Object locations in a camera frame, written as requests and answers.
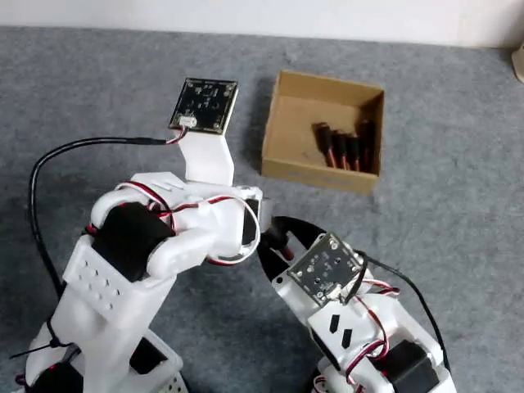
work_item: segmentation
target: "wire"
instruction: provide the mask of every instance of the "wire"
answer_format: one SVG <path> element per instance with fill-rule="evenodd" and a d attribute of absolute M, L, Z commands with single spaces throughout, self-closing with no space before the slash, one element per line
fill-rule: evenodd
<path fill-rule="evenodd" d="M 393 287 L 385 281 L 376 280 L 376 279 L 365 279 L 362 281 L 362 283 L 371 284 L 372 286 L 383 288 L 379 292 L 376 292 L 379 295 L 389 295 L 389 294 L 399 295 L 400 294 L 399 288 Z"/>
<path fill-rule="evenodd" d="M 247 258 L 249 258 L 250 256 L 253 255 L 253 253 L 256 251 L 256 247 L 258 247 L 258 245 L 260 243 L 260 224 L 259 224 L 259 219 L 256 217 L 255 212 L 253 211 L 253 209 L 251 209 L 251 206 L 249 206 L 246 201 L 244 201 L 239 196 L 232 196 L 232 195 L 217 195 L 217 196 L 213 196 L 212 198 L 208 199 L 207 201 L 210 204 L 214 204 L 214 203 L 218 203 L 218 202 L 221 202 L 221 201 L 226 201 L 227 199 L 234 199 L 235 201 L 239 201 L 239 202 L 241 202 L 244 205 L 244 207 L 246 208 L 247 212 L 249 213 L 249 215 L 253 219 L 253 222 L 255 223 L 255 239 L 253 240 L 253 242 L 251 242 L 251 246 L 248 249 L 248 251 L 246 251 L 245 254 L 242 254 L 242 252 L 241 252 L 238 255 L 238 258 L 236 258 L 235 260 L 224 260 L 220 256 L 208 255 L 208 259 L 207 259 L 208 262 L 210 262 L 211 264 L 217 264 L 217 265 L 220 265 L 220 266 L 233 266 L 235 264 L 240 264 L 241 262 L 243 262 L 244 260 L 246 260 Z"/>
<path fill-rule="evenodd" d="M 59 156 L 62 153 L 77 149 L 79 147 L 92 146 L 92 145 L 102 145 L 102 144 L 122 144 L 122 145 L 142 145 L 142 146 L 165 146 L 168 143 L 176 143 L 181 138 L 185 136 L 185 133 L 181 133 L 178 138 L 174 141 L 165 141 L 164 139 L 154 139 L 154 138 L 122 138 L 122 137 L 99 137 L 99 138 L 86 138 L 80 139 L 78 141 L 73 141 L 66 143 L 65 145 L 56 147 L 55 149 L 44 154 L 36 164 L 34 164 L 31 175 L 29 176 L 29 193 L 28 193 L 28 210 L 29 210 L 29 223 L 31 225 L 31 232 L 36 242 L 36 247 L 38 253 L 42 257 L 43 265 L 49 276 L 52 280 L 52 285 L 55 288 L 57 295 L 60 297 L 64 291 L 64 286 L 56 271 L 56 267 L 52 262 L 51 256 L 47 252 L 45 242 L 43 241 L 42 232 L 40 230 L 40 225 L 38 224 L 38 212 L 36 207 L 36 198 L 37 198 L 37 182 L 38 175 L 40 170 L 45 165 L 46 162 L 52 158 Z"/>
<path fill-rule="evenodd" d="M 71 351 L 70 355 L 64 359 L 64 363 L 71 363 L 73 360 L 75 360 L 80 354 L 82 353 L 82 350 L 80 348 L 76 348 L 75 350 Z"/>
<path fill-rule="evenodd" d="M 139 182 L 134 182 L 132 180 L 128 181 L 128 182 L 124 182 L 124 183 L 121 183 L 119 184 L 118 186 L 116 186 L 115 190 L 120 190 L 121 188 L 132 188 L 134 190 L 137 190 L 139 192 L 141 192 L 142 194 L 144 194 L 146 197 L 148 197 L 149 199 L 153 200 L 154 202 L 160 204 L 160 205 L 163 205 L 165 210 L 167 210 L 169 212 L 169 204 L 165 201 L 165 199 L 160 196 L 160 194 L 158 194 L 155 190 L 153 190 L 152 188 L 149 188 L 147 185 L 145 184 L 142 184 L 142 183 L 139 183 Z M 168 214 L 166 216 L 169 216 L 169 220 L 171 222 L 171 229 L 173 229 L 173 232 L 177 232 L 177 226 L 176 226 L 176 223 L 174 221 L 174 217 L 172 214 Z"/>
<path fill-rule="evenodd" d="M 357 277 L 355 284 L 353 284 L 353 286 L 351 287 L 350 292 L 347 294 L 346 304 L 348 304 L 351 298 L 357 294 L 357 291 L 360 289 L 360 286 L 362 285 L 362 281 L 364 280 L 364 276 L 366 275 L 367 269 L 368 261 L 365 258 L 363 258 L 359 276 Z"/>
<path fill-rule="evenodd" d="M 353 360 L 351 360 L 350 365 L 346 369 L 346 379 L 347 379 L 347 382 L 350 385 L 355 385 L 356 384 L 355 381 L 353 380 L 353 378 L 351 377 L 351 372 L 357 366 L 357 364 L 360 363 L 360 361 L 364 358 L 364 356 L 370 355 L 376 348 L 378 348 L 379 346 L 383 346 L 383 345 L 384 345 L 384 341 L 383 340 L 376 340 L 376 341 L 372 342 L 371 344 L 369 344 L 368 346 L 365 346 L 359 352 L 359 354 L 356 355 L 353 358 Z"/>
<path fill-rule="evenodd" d="M 372 258 L 369 255 L 367 255 L 365 252 L 358 251 L 358 250 L 355 250 L 355 251 L 360 256 L 362 256 L 364 258 L 364 260 L 368 260 L 371 264 L 374 264 L 374 265 L 378 266 L 379 268 L 383 268 L 383 269 L 387 270 L 388 272 L 393 273 L 395 276 L 397 276 L 399 278 L 402 278 L 414 290 L 414 292 L 417 294 L 418 299 L 420 300 L 420 303 L 422 304 L 422 307 L 424 308 L 424 311 L 426 312 L 427 317 L 429 318 L 429 321 L 431 323 L 431 326 L 433 327 L 433 330 L 435 331 L 436 340 L 438 341 L 439 346 L 442 348 L 442 354 L 444 356 L 444 366 L 451 373 L 451 367 L 449 365 L 449 360 L 448 360 L 448 351 L 445 348 L 444 338 L 442 338 L 442 334 L 440 333 L 440 329 L 439 329 L 439 327 L 438 327 L 438 325 L 436 323 L 435 318 L 433 317 L 433 314 L 429 310 L 429 307 L 428 307 L 426 301 L 424 300 L 424 296 L 418 290 L 418 288 L 414 284 L 414 282 L 411 281 L 411 279 L 408 276 L 406 276 L 405 274 L 401 273 L 399 270 L 397 270 L 395 268 L 392 268 L 391 266 L 389 266 L 387 264 L 383 264 L 379 260 L 375 260 L 374 258 Z"/>
<path fill-rule="evenodd" d="M 387 352 L 390 350 L 390 342 L 387 339 L 386 329 L 384 328 L 384 325 L 382 325 L 382 322 L 379 319 L 378 315 L 375 314 L 375 312 L 372 309 L 370 309 L 369 306 L 366 305 L 362 299 L 360 299 L 360 297 L 356 296 L 356 299 L 365 307 L 365 309 L 368 311 L 368 314 L 371 316 L 373 321 L 375 321 L 375 323 L 378 325 L 378 328 L 382 332 L 382 341 L 384 341 L 384 346 L 382 347 L 381 353 L 375 358 L 382 359 L 384 356 L 387 355 Z"/>

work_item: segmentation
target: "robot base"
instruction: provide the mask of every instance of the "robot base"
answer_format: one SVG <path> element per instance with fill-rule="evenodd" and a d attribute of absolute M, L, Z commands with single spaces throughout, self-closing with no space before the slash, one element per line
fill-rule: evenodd
<path fill-rule="evenodd" d="M 180 369 L 180 357 L 155 333 L 147 331 L 143 344 L 131 359 L 128 375 L 113 390 L 115 393 L 188 393 Z M 84 357 L 79 355 L 71 364 L 51 367 L 30 388 L 30 393 L 44 393 L 56 387 L 68 393 L 82 393 Z"/>

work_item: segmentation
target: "gray carpet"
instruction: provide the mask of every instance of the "gray carpet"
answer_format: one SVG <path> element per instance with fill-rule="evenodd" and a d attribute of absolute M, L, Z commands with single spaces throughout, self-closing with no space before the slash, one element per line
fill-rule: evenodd
<path fill-rule="evenodd" d="M 280 69 L 386 89 L 382 177 L 371 196 L 262 178 L 260 148 Z M 521 391 L 524 377 L 524 85 L 509 53 L 294 38 L 0 29 L 0 388 L 55 306 L 25 220 L 45 151 L 97 135 L 165 136 L 186 76 L 237 79 L 228 131 L 236 182 L 279 214 L 348 237 L 425 293 L 461 392 Z M 63 268 L 93 202 L 142 171 L 183 176 L 162 147 L 89 147 L 55 159 L 39 188 L 43 231 Z M 380 278 L 390 279 L 379 273 Z M 407 309 L 428 327 L 405 288 Z M 184 358 L 195 392 L 299 392 L 320 353 L 256 258 L 181 274 L 153 329 Z"/>

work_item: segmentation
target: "robotic arm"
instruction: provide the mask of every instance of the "robotic arm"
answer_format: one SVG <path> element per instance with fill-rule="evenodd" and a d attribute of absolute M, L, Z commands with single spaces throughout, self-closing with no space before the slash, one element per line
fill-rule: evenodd
<path fill-rule="evenodd" d="M 301 257 L 287 248 L 287 233 L 306 248 Z M 373 277 L 366 255 L 289 217 L 273 219 L 258 252 L 274 289 L 324 353 L 312 393 L 456 392 L 443 348 L 402 307 L 400 290 Z"/>
<path fill-rule="evenodd" d="M 259 244 L 262 191 L 232 186 L 233 160 L 224 137 L 236 96 L 234 81 L 187 79 L 169 125 L 178 132 L 175 139 L 90 138 L 37 162 L 29 191 L 31 224 L 61 296 L 27 352 L 25 375 L 17 380 L 22 391 L 187 392 L 182 360 L 149 325 L 179 273 L 204 260 L 238 264 Z M 38 171 L 62 152 L 100 143 L 177 143 L 186 182 L 169 172 L 135 174 L 102 196 L 65 268 L 62 291 L 38 229 Z"/>
<path fill-rule="evenodd" d="M 181 359 L 148 327 L 179 273 L 205 258 L 236 264 L 252 253 L 260 228 L 246 200 L 257 206 L 261 197 L 257 187 L 184 183 L 171 173 L 137 174 L 102 196 L 65 269 L 60 302 L 31 344 L 55 345 L 29 356 L 28 391 L 45 391 L 47 379 L 74 379 L 84 393 L 158 392 L 176 379 L 185 391 Z M 245 211 L 255 228 L 248 244 Z M 81 355 L 65 364 L 70 344 Z M 146 373 L 136 365 L 151 359 L 163 360 Z"/>

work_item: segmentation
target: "brown cardboard box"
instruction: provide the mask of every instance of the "brown cardboard box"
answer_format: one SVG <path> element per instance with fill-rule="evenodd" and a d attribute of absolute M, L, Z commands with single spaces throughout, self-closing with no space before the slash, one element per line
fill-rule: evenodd
<path fill-rule="evenodd" d="M 262 148 L 262 175 L 318 187 L 370 193 L 380 174 L 384 90 L 347 80 L 281 71 Z M 349 132 L 363 120 L 376 124 L 372 173 L 329 168 L 313 124 Z"/>

